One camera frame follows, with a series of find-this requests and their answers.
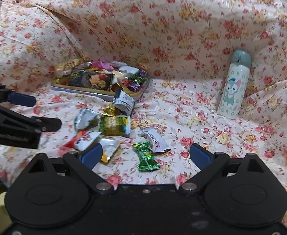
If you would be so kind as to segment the red white snack packet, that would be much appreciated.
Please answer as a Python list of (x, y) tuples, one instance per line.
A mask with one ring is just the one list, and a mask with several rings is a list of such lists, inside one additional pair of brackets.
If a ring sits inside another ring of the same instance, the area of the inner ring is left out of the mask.
[(100, 136), (100, 132), (80, 131), (73, 137), (65, 147), (75, 149), (77, 151), (86, 150)]

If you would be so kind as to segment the green garlic peas packet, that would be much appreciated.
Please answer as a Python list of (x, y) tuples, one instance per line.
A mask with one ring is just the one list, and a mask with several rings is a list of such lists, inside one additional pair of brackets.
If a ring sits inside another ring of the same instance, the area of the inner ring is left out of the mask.
[(104, 136), (129, 137), (131, 118), (129, 116), (100, 116), (99, 132)]

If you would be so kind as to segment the white hawthorn snack packet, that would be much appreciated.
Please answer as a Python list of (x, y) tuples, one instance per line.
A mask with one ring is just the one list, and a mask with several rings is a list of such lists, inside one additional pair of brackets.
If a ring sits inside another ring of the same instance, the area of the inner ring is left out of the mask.
[(159, 135), (157, 130), (154, 129), (154, 127), (147, 127), (139, 130), (139, 135), (148, 139), (152, 145), (153, 154), (163, 154), (170, 150), (170, 147)]

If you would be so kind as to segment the gold foil candy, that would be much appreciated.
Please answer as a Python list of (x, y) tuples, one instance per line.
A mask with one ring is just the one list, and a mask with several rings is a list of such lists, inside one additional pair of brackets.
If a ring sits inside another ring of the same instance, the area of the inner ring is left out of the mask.
[(112, 103), (110, 103), (102, 112), (103, 116), (115, 116), (115, 107), (113, 106)]

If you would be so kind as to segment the tin tray full of snacks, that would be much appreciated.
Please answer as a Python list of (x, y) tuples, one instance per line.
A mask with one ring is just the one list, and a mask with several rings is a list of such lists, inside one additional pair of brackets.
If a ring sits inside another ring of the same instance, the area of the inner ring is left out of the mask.
[(85, 61), (65, 67), (51, 82), (51, 88), (89, 94), (106, 101), (111, 101), (116, 93), (123, 91), (138, 100), (149, 82), (148, 72), (121, 61)]

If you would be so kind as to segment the yellow white snack packet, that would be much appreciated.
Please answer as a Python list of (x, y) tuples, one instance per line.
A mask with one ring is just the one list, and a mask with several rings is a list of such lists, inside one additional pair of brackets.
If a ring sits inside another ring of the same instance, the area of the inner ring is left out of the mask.
[(118, 150), (120, 141), (117, 139), (98, 137), (95, 142), (100, 143), (103, 149), (103, 154), (100, 161), (104, 164), (108, 164), (112, 156)]

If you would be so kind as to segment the silver green snack packet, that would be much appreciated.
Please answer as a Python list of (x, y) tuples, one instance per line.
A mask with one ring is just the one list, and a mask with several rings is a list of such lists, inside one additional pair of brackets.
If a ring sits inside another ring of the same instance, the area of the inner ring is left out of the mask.
[(76, 131), (84, 130), (95, 121), (100, 114), (92, 109), (82, 108), (74, 119), (74, 129)]

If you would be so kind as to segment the black biscuit packet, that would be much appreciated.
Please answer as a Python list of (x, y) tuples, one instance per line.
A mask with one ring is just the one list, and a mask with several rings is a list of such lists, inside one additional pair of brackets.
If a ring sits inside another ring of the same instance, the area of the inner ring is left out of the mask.
[(72, 69), (67, 84), (71, 87), (81, 87), (108, 91), (113, 84), (115, 75), (82, 69)]

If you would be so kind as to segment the shiny green candy packet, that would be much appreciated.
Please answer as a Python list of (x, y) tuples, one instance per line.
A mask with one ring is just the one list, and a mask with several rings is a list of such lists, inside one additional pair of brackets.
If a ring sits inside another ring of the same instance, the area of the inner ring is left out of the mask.
[(152, 146), (149, 142), (134, 143), (132, 149), (139, 158), (139, 172), (152, 172), (160, 168), (159, 163), (154, 158)]

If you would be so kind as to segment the white cartoon cat water bottle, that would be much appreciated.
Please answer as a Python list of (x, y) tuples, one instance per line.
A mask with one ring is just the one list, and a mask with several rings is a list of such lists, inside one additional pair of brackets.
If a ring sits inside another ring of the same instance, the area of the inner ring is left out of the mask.
[(236, 118), (242, 105), (249, 80), (252, 60), (250, 54), (243, 50), (235, 50), (218, 107), (218, 114), (228, 118)]

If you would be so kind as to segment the black white snack packet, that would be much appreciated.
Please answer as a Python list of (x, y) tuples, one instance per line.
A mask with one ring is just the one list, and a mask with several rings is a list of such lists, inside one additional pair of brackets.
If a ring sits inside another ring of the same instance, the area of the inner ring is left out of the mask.
[(117, 108), (123, 114), (131, 116), (135, 107), (135, 99), (118, 89), (117, 92), (115, 92), (115, 97), (113, 99), (113, 107)]

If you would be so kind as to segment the purple candy in tray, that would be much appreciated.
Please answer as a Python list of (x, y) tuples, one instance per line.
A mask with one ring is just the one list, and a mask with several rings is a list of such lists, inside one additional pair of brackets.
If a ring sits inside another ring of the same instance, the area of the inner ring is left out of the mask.
[(138, 92), (149, 78), (145, 70), (139, 70), (136, 73), (128, 73), (122, 80), (122, 83), (132, 92)]

